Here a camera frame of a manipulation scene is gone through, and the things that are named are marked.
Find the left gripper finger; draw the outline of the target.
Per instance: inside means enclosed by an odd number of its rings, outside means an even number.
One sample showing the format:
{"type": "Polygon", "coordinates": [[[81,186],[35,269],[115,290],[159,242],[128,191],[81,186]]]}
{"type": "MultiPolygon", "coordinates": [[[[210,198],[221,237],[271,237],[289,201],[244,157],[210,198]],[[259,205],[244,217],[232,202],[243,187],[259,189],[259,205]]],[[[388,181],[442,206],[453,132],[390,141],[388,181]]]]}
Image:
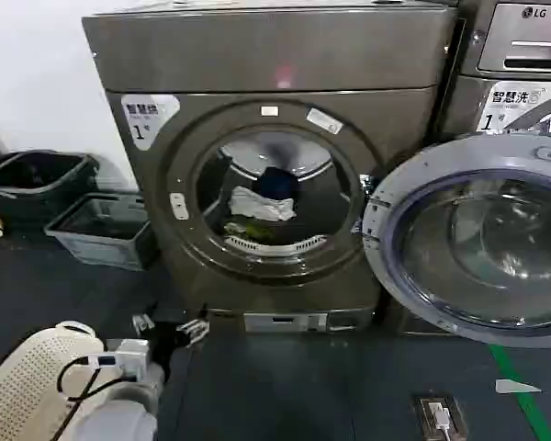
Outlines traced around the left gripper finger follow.
{"type": "Polygon", "coordinates": [[[181,324],[175,329],[177,343],[199,343],[209,333],[208,307],[202,306],[197,317],[189,322],[181,324]]]}
{"type": "Polygon", "coordinates": [[[157,302],[145,307],[144,311],[132,315],[132,327],[136,334],[146,334],[155,327],[152,316],[157,309],[157,302]]]}

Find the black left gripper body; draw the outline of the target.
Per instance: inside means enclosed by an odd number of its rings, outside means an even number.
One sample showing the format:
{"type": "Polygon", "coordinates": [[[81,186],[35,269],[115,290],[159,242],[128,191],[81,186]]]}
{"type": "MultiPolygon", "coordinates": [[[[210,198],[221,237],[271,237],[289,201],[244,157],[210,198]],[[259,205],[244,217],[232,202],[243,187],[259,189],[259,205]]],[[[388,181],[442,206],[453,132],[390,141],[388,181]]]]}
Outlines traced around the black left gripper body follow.
{"type": "Polygon", "coordinates": [[[152,349],[151,361],[163,370],[164,381],[167,382],[171,377],[173,353],[189,345],[189,335],[180,330],[176,323],[155,322],[149,341],[152,349]]]}

